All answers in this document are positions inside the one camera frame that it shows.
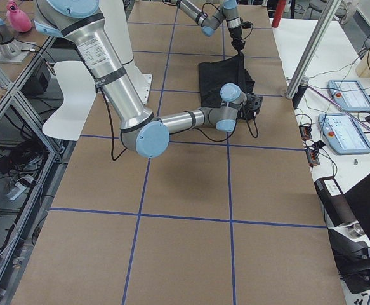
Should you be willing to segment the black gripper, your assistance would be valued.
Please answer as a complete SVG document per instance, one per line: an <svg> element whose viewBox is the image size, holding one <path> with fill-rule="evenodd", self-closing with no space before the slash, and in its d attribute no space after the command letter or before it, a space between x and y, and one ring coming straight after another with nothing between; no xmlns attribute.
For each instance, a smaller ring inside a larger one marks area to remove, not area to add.
<svg viewBox="0 0 370 305"><path fill-rule="evenodd" d="M245 37L242 36L243 29L250 29L249 34ZM232 39L231 45L237 51L238 56L243 56L243 50L246 43L246 39L251 35L253 31L253 23L250 21L242 21L241 24L235 28L229 29L230 37Z"/></svg>
<svg viewBox="0 0 370 305"><path fill-rule="evenodd" d="M241 118L255 118L261 109L263 97L254 93L246 94L246 101L241 107Z"/></svg>

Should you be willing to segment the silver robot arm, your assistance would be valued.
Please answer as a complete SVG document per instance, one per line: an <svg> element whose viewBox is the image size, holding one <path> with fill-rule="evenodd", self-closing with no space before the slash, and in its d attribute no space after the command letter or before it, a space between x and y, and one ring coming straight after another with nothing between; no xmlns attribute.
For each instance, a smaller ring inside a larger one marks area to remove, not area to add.
<svg viewBox="0 0 370 305"><path fill-rule="evenodd" d="M232 39L231 45L238 55L244 50L245 40L251 35L253 23L243 20L238 12L237 1L224 1L219 6L214 6L215 12L209 16L204 9L198 8L192 1L163 1L167 5L176 6L190 17L202 29L205 36L211 37L217 28L226 21Z"/></svg>
<svg viewBox="0 0 370 305"><path fill-rule="evenodd" d="M237 54L228 60L199 64L200 108L159 117L146 106L152 77L135 64L122 2L35 3L36 29L75 44L95 86L119 116L123 146L146 158L160 156L173 134L187 130L210 126L231 135L238 120L255 120L262 103L253 93L254 83L244 66L242 31L253 25L239 16L237 3L225 1L213 15L205 14L191 1L174 1L173 5L206 36L226 24Z"/></svg>

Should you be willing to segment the third robot base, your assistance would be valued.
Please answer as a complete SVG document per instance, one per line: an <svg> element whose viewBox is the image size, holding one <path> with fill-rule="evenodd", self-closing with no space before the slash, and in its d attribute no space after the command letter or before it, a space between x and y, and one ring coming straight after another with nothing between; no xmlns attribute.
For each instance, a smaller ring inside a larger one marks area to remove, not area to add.
<svg viewBox="0 0 370 305"><path fill-rule="evenodd" d="M27 53L22 51L22 45L0 18L0 63L21 64L26 56Z"/></svg>

